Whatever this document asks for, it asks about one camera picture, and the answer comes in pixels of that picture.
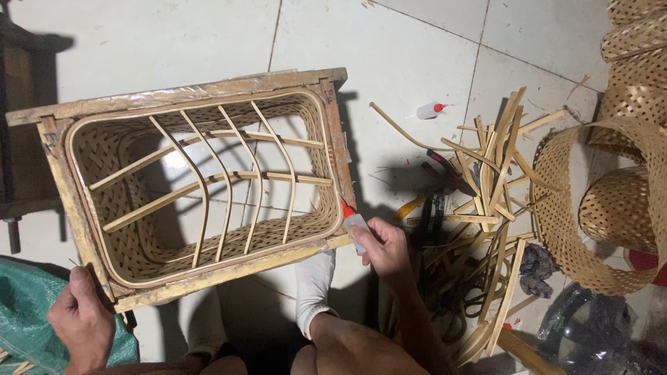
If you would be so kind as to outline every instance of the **squeeze bottle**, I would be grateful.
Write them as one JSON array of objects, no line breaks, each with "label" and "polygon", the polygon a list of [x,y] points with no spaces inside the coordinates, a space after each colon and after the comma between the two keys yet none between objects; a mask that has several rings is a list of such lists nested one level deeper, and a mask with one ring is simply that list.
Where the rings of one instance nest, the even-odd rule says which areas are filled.
[{"label": "squeeze bottle", "polygon": [[417,108],[417,118],[421,120],[433,118],[439,115],[440,111],[447,106],[448,104],[440,104],[437,101],[428,103],[427,105]]},{"label": "squeeze bottle", "polygon": [[[370,232],[370,229],[368,229],[368,224],[366,224],[364,218],[359,214],[355,214],[354,210],[349,207],[344,200],[340,200],[340,202],[343,204],[343,217],[345,218],[343,225],[345,226],[345,231],[349,233],[350,226],[357,226]],[[357,248],[357,254],[363,254],[366,252],[366,249],[364,249],[363,246],[357,244],[357,242],[351,236],[350,238],[352,239],[354,246]]]}]

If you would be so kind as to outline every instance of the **woven bamboo basket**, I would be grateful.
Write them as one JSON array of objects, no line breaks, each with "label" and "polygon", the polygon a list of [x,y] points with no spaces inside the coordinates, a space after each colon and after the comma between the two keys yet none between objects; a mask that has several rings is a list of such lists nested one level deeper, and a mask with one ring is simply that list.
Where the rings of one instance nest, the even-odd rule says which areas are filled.
[{"label": "woven bamboo basket", "polygon": [[[618,131],[627,137],[646,160],[648,171],[648,216],[658,252],[658,267],[644,271],[624,271],[607,266],[582,242],[572,211],[569,158],[572,146],[591,127]],[[655,123],[631,117],[612,117],[557,133],[541,150],[535,172],[546,183],[563,189],[554,193],[535,185],[536,206],[544,241],[563,272],[595,293],[623,296],[634,293],[650,283],[658,270],[667,263],[667,223],[665,205],[667,189],[667,137]]]},{"label": "woven bamboo basket", "polygon": [[597,242],[658,254],[646,166],[617,169],[593,183],[579,206],[579,224]]},{"label": "woven bamboo basket", "polygon": [[[303,120],[307,139],[276,135],[270,120],[281,115],[297,115]],[[263,122],[270,133],[244,131]],[[193,135],[175,141],[171,133],[190,131]],[[142,141],[163,134],[170,146],[139,157]],[[252,171],[227,171],[202,175],[189,160],[183,147],[193,143],[208,147],[214,137],[234,137],[243,144],[252,160]],[[276,142],[283,151],[291,173],[261,171],[246,140]],[[79,193],[85,197],[85,215],[93,227],[93,237],[109,275],[130,288],[146,288],[188,276],[274,254],[295,245],[326,238],[342,223],[342,207],[337,178],[331,165],[328,129],[323,121],[319,96],[306,88],[292,88],[254,95],[245,99],[205,100],[151,109],[92,115],[71,126],[65,139],[65,153]],[[312,175],[296,175],[282,143],[306,147]],[[151,201],[141,168],[170,153],[180,153],[188,161],[197,181]],[[251,224],[227,230],[229,210],[220,235],[204,238],[207,187],[237,179],[290,181],[291,205],[286,218],[258,221],[263,194],[258,194]],[[317,186],[319,202],[309,214],[292,216],[294,186]],[[199,240],[180,248],[166,246],[155,225],[158,209],[196,190],[202,191],[204,217]],[[231,202],[232,189],[228,191]]]}]

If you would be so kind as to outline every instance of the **grout line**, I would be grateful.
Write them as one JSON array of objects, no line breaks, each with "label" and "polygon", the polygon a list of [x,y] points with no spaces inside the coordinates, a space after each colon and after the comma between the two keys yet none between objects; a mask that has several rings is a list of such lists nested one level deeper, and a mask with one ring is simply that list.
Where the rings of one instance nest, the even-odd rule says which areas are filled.
[{"label": "grout line", "polygon": [[416,19],[416,20],[419,21],[419,22],[425,23],[426,25],[431,25],[431,26],[433,26],[433,27],[435,27],[435,28],[437,28],[437,29],[440,29],[440,30],[443,30],[443,31],[447,31],[448,33],[450,33],[450,34],[452,34],[452,35],[456,35],[457,37],[461,37],[461,38],[463,38],[463,39],[465,39],[465,40],[467,40],[467,41],[471,41],[472,43],[479,44],[478,42],[476,42],[476,41],[474,41],[474,40],[472,40],[472,39],[470,39],[470,38],[466,38],[466,37],[464,37],[463,35],[459,35],[459,34],[457,34],[457,33],[454,33],[454,32],[452,32],[452,31],[449,31],[449,30],[447,30],[447,29],[445,29],[445,28],[443,28],[443,27],[441,27],[441,26],[434,25],[433,23],[424,21],[423,19],[418,19],[417,17],[414,17],[413,15],[409,15],[409,14],[407,14],[407,13],[405,13],[405,12],[401,12],[401,11],[399,11],[398,9],[394,9],[394,8],[392,8],[392,7],[388,7],[387,5],[384,5],[384,4],[382,4],[382,3],[378,3],[376,0],[373,0],[373,2],[374,2],[375,4],[378,4],[378,5],[382,6],[382,7],[385,7],[385,8],[387,8],[387,9],[389,9],[390,11],[395,11],[396,13],[401,13],[402,15],[406,15],[406,16],[412,18],[412,19]]},{"label": "grout line", "polygon": [[[492,51],[498,52],[498,53],[500,53],[500,54],[502,54],[502,55],[511,57],[512,59],[517,59],[517,60],[521,61],[522,63],[526,63],[526,64],[528,64],[528,65],[530,65],[530,66],[532,66],[532,67],[536,67],[536,68],[538,68],[539,70],[544,70],[545,72],[547,72],[547,73],[551,73],[551,74],[555,75],[556,77],[565,79],[565,80],[570,81],[570,82],[575,83],[575,84],[579,84],[579,82],[577,82],[577,81],[575,81],[575,80],[573,80],[573,79],[564,77],[563,75],[560,75],[560,74],[558,74],[558,73],[554,73],[553,71],[550,71],[550,70],[548,70],[548,69],[544,69],[543,67],[540,67],[540,66],[538,66],[538,65],[535,65],[535,64],[533,64],[533,63],[529,63],[529,62],[526,61],[526,60],[521,60],[520,58],[518,58],[518,57],[516,57],[516,56],[512,56],[512,55],[510,55],[509,53],[500,51],[500,50],[495,49],[495,48],[493,48],[493,47],[489,47],[489,46],[486,45],[486,44],[481,44],[481,43],[480,43],[480,45],[481,45],[481,46],[484,46],[484,47],[486,47],[486,48],[488,48],[488,49],[491,49]],[[594,89],[594,88],[592,88],[592,87],[588,87],[588,86],[586,86],[586,85],[581,85],[581,87],[585,87],[585,88],[587,88],[587,89],[589,89],[589,90],[592,90],[592,91],[594,91],[594,92],[596,92],[596,93],[604,93],[604,91],[598,91],[598,90],[596,90],[596,89]]]},{"label": "grout line", "polygon": [[[443,31],[447,31],[448,33],[450,33],[450,34],[452,34],[452,35],[456,35],[457,37],[461,37],[461,38],[463,38],[463,39],[465,39],[465,40],[467,40],[467,41],[471,41],[472,43],[475,43],[475,44],[478,44],[478,45],[483,45],[484,47],[487,47],[488,49],[492,49],[492,50],[495,51],[495,52],[501,53],[501,54],[503,54],[503,55],[505,55],[505,56],[512,57],[513,59],[517,59],[517,60],[521,61],[522,63],[526,63],[526,64],[531,65],[531,66],[533,66],[533,67],[536,67],[536,68],[538,68],[538,69],[544,70],[544,71],[546,71],[546,72],[548,72],[548,73],[551,73],[551,74],[553,74],[553,75],[555,75],[555,76],[558,76],[558,77],[560,77],[560,78],[566,79],[566,80],[568,80],[568,81],[570,81],[570,82],[572,82],[572,83],[575,83],[575,84],[579,83],[579,82],[577,82],[577,81],[574,81],[573,79],[564,77],[564,76],[562,76],[562,75],[560,75],[560,74],[558,74],[558,73],[554,73],[553,71],[550,71],[550,70],[548,70],[548,69],[544,69],[543,67],[540,67],[540,66],[537,66],[537,65],[535,65],[535,64],[533,64],[533,63],[529,63],[529,62],[527,62],[527,61],[525,61],[525,60],[519,59],[518,57],[513,56],[513,55],[510,55],[509,53],[506,53],[506,52],[503,52],[503,51],[499,51],[499,50],[497,50],[497,49],[495,49],[495,48],[493,48],[493,47],[489,47],[488,45],[482,44],[482,38],[481,38],[481,37],[480,37],[480,41],[477,42],[477,41],[474,41],[474,40],[472,40],[472,39],[470,39],[470,38],[464,37],[463,35],[459,35],[459,34],[457,34],[457,33],[454,33],[454,32],[452,32],[452,31],[449,31],[449,30],[447,30],[447,29],[445,29],[445,28],[443,28],[443,27],[440,27],[440,26],[438,26],[438,25],[434,25],[433,23],[424,21],[423,19],[418,19],[417,17],[414,17],[413,15],[409,15],[409,14],[407,14],[407,13],[405,13],[405,12],[401,12],[401,11],[399,11],[399,10],[397,10],[397,9],[392,8],[392,7],[388,7],[387,5],[378,3],[377,1],[373,1],[373,2],[374,2],[375,4],[378,4],[378,5],[382,6],[382,7],[387,8],[387,9],[389,9],[389,10],[395,11],[395,12],[397,12],[397,13],[401,13],[402,15],[408,16],[408,17],[410,17],[410,18],[412,18],[412,19],[416,19],[416,20],[419,21],[419,22],[425,23],[425,24],[427,24],[427,25],[431,25],[431,26],[435,27],[436,29],[441,29],[441,30],[443,30]],[[486,3],[486,13],[484,14],[484,24],[482,25],[482,35],[484,34],[484,26],[486,25],[486,16],[487,16],[488,11],[489,11],[489,2]],[[588,87],[587,85],[581,85],[581,87],[585,87],[585,88],[587,88],[587,89],[589,89],[589,90],[595,91],[596,93],[604,93],[603,91],[598,91],[598,90],[596,90],[596,89],[594,89],[594,88],[592,88],[592,87]]]},{"label": "grout line", "polygon": [[275,18],[275,29],[273,30],[273,42],[271,42],[271,55],[269,55],[269,69],[271,71],[271,62],[273,61],[273,48],[275,47],[275,36],[278,34],[278,22],[280,22],[280,9],[283,7],[283,0],[278,4],[278,16]]},{"label": "grout line", "polygon": [[[486,2],[486,12],[484,13],[484,22],[482,23],[482,32],[480,33],[480,42],[477,43],[477,55],[475,56],[475,65],[472,68],[472,79],[470,80],[470,90],[468,91],[468,100],[466,100],[466,112],[463,116],[463,124],[466,124],[468,119],[468,109],[470,108],[470,97],[472,96],[472,86],[475,83],[475,72],[477,71],[477,60],[480,58],[480,49],[482,48],[482,38],[484,37],[484,27],[486,26],[486,15],[489,13],[489,3],[491,0]],[[464,129],[461,129],[461,134],[459,135],[459,145],[462,145]]]}]

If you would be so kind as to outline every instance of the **plastic wrap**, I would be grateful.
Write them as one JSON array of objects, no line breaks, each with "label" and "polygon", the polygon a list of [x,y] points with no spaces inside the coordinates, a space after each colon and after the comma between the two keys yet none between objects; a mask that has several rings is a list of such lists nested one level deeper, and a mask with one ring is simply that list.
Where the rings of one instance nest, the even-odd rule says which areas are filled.
[{"label": "plastic wrap", "polygon": [[[0,348],[9,353],[0,364],[0,374],[12,373],[16,364],[24,361],[35,365],[26,375],[61,374],[65,370],[69,353],[46,320],[46,313],[66,284],[35,266],[0,258]],[[116,333],[107,364],[136,362],[137,339],[127,333],[120,315],[115,319]]]},{"label": "plastic wrap", "polygon": [[657,356],[630,341],[632,325],[624,297],[595,294],[575,282],[547,310],[540,352],[568,375],[664,374]]}]

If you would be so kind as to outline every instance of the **curved bamboo rib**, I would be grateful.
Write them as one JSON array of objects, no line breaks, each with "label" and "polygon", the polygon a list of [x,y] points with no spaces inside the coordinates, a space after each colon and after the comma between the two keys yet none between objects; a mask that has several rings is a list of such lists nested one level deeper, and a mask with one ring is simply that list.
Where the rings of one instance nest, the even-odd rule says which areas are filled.
[{"label": "curved bamboo rib", "polygon": [[[380,107],[378,107],[378,105],[376,105],[376,104],[373,103],[373,102],[370,102],[370,103],[368,103],[368,106],[371,107],[371,108],[373,108],[376,112],[378,112],[379,115],[382,116],[382,118],[384,118],[384,119],[385,119],[391,126],[393,126],[394,129],[398,130],[398,132],[401,133],[402,136],[404,136],[405,138],[407,138],[408,141],[410,141],[410,142],[412,142],[412,143],[418,145],[418,146],[421,147],[421,148],[432,149],[432,150],[434,150],[434,151],[456,151],[457,149],[461,149],[461,151],[463,151],[463,150],[462,150],[462,147],[459,146],[459,145],[456,145],[456,147],[452,149],[452,148],[438,148],[438,147],[431,147],[431,146],[427,146],[427,145],[425,145],[425,144],[423,144],[423,143],[420,143],[418,140],[414,139],[410,134],[408,134],[405,130],[403,130],[400,126],[398,126],[398,124],[397,124],[396,122],[394,122],[394,120],[392,120],[389,116],[387,116],[387,114],[384,113],[384,111],[381,110]],[[475,149],[475,148],[471,148],[471,149],[468,149],[468,150],[470,150],[470,151],[480,151],[481,149],[480,149],[480,148],[476,148],[476,149]]]},{"label": "curved bamboo rib", "polygon": [[[274,138],[266,133],[260,133],[258,131],[244,131],[244,130],[239,130],[239,133],[244,137],[248,139],[258,139],[260,141],[274,141]],[[236,133],[234,133],[234,130],[213,130],[213,131],[205,131],[202,132],[204,134],[204,137],[206,138],[219,138],[219,137],[236,137]],[[300,139],[300,138],[293,138],[293,137],[283,137],[281,135],[278,135],[281,141],[287,143],[288,145],[297,145],[297,146],[304,146],[304,147],[312,147],[316,149],[324,149],[324,142],[318,142],[318,141],[311,141],[309,139]],[[179,145],[185,147],[187,145],[195,144],[197,142],[200,142],[201,139],[199,138],[198,135],[192,135],[190,137],[186,137],[181,139],[178,143]],[[165,148],[159,149],[148,156],[145,156],[134,163],[128,165],[127,167],[109,175],[108,177],[105,177],[98,182],[95,182],[89,186],[89,189],[93,192],[106,189],[109,186],[115,184],[118,180],[122,179],[124,176],[132,174],[139,169],[149,165],[150,163],[153,163],[154,161],[160,160],[161,157],[168,155],[171,152],[176,151],[173,147],[173,145],[169,145]]]},{"label": "curved bamboo rib", "polygon": [[236,125],[234,125],[233,122],[231,122],[231,119],[229,118],[227,112],[225,112],[224,108],[222,108],[222,105],[217,106],[218,110],[220,113],[222,113],[223,116],[225,116],[225,119],[227,120],[227,123],[229,126],[231,126],[231,129],[234,130],[234,133],[236,133],[236,136],[239,138],[241,141],[241,144],[245,147],[245,150],[248,152],[248,155],[250,156],[250,159],[252,160],[252,164],[255,166],[255,171],[257,172],[257,182],[259,183],[258,189],[257,189],[257,207],[255,208],[255,215],[253,216],[252,219],[252,224],[250,224],[250,232],[248,232],[248,241],[245,243],[245,249],[243,251],[243,254],[246,255],[248,254],[248,250],[250,249],[250,242],[252,241],[252,234],[255,231],[255,224],[257,223],[257,217],[259,217],[259,209],[261,207],[261,195],[263,193],[263,188],[262,188],[262,180],[261,180],[261,170],[259,170],[259,164],[257,164],[257,159],[255,159],[255,155],[252,153],[250,150],[250,147],[248,147],[248,144],[245,142],[241,134],[239,133],[239,130],[236,128]]},{"label": "curved bamboo rib", "polygon": [[280,142],[280,139],[278,139],[278,136],[273,131],[273,128],[271,128],[271,126],[269,125],[269,122],[266,121],[266,118],[264,118],[264,115],[261,113],[259,108],[257,108],[255,101],[251,100],[250,104],[252,104],[252,107],[255,109],[255,112],[257,112],[262,122],[264,122],[266,128],[269,129],[269,132],[275,139],[276,144],[278,144],[280,151],[282,151],[283,156],[285,156],[285,160],[287,160],[287,166],[289,167],[289,174],[291,175],[291,197],[289,198],[289,209],[287,210],[287,220],[285,221],[285,234],[283,235],[283,244],[286,244],[287,232],[289,231],[289,221],[291,219],[292,209],[294,208],[294,193],[296,191],[296,177],[294,176],[294,166],[292,165],[291,160],[289,159],[289,155],[287,154],[287,151],[283,147],[283,144]]},{"label": "curved bamboo rib", "polygon": [[162,133],[162,135],[165,136],[171,143],[171,145],[178,150],[178,152],[181,154],[185,162],[187,163],[187,166],[190,168],[192,173],[197,176],[197,183],[199,184],[199,188],[201,189],[201,195],[202,195],[202,200],[203,200],[203,210],[202,210],[202,215],[201,215],[201,228],[199,229],[199,238],[197,239],[197,247],[195,249],[195,256],[192,259],[192,268],[196,268],[199,265],[199,253],[201,251],[201,245],[204,242],[204,236],[206,234],[206,221],[208,220],[208,207],[209,207],[209,198],[208,198],[208,187],[207,184],[204,182],[204,178],[201,176],[201,172],[199,172],[199,169],[197,169],[197,166],[192,162],[192,159],[183,151],[183,148],[181,145],[178,144],[178,141],[173,138],[173,136],[160,125],[153,116],[148,116],[148,118],[151,120],[153,125]]},{"label": "curved bamboo rib", "polygon": [[224,164],[222,164],[222,160],[218,157],[217,153],[213,150],[211,145],[208,143],[206,138],[204,137],[204,134],[202,134],[199,129],[195,126],[194,123],[192,123],[192,120],[190,120],[190,117],[187,116],[184,110],[181,110],[181,115],[183,118],[187,121],[187,123],[190,125],[192,130],[195,132],[197,137],[201,139],[201,141],[204,143],[205,147],[208,149],[208,152],[211,154],[211,157],[214,160],[217,160],[217,163],[220,165],[220,168],[222,169],[222,174],[224,175],[225,178],[225,183],[227,184],[227,211],[225,212],[225,222],[222,224],[222,235],[220,235],[220,243],[217,245],[217,253],[215,254],[215,261],[220,262],[220,255],[222,253],[222,247],[225,245],[225,236],[227,235],[227,228],[229,227],[229,217],[231,216],[231,205],[232,205],[232,200],[231,200],[231,181],[229,180],[229,173],[227,173],[227,169],[225,168]]},{"label": "curved bamboo rib", "polygon": [[[261,176],[263,179],[274,179],[276,181],[291,181],[291,176],[286,173],[263,172]],[[257,178],[257,173],[253,171],[233,171],[229,175],[230,180],[254,179],[254,178]],[[220,181],[224,181],[224,175],[222,173],[204,177],[204,183],[206,183],[206,185],[211,185],[212,183]],[[327,186],[327,187],[330,187],[334,184],[334,182],[328,178],[318,178],[318,177],[310,177],[304,175],[296,175],[296,182],[307,183],[309,185]],[[120,228],[126,226],[127,224],[136,222],[137,220],[143,218],[144,216],[159,210],[160,208],[166,206],[167,204],[174,202],[178,198],[181,198],[183,196],[186,196],[187,194],[190,194],[191,192],[194,192],[197,189],[198,185],[199,182],[193,182],[177,190],[174,190],[173,192],[165,196],[162,196],[152,201],[151,203],[148,203],[128,214],[125,214],[123,217],[117,218],[111,223],[108,223],[107,225],[103,226],[102,230],[107,233],[115,232]]]}]

